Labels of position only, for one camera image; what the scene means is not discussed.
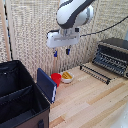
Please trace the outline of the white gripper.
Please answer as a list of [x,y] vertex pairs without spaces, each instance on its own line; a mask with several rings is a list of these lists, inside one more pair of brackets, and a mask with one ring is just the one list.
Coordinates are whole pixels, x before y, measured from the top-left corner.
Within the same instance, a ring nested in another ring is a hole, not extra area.
[[[53,49],[54,57],[57,57],[58,52],[56,47],[70,46],[77,44],[79,42],[79,29],[70,28],[70,29],[58,29],[51,30],[47,33],[47,43],[46,45],[49,48]],[[70,54],[70,49],[66,49],[66,55]]]

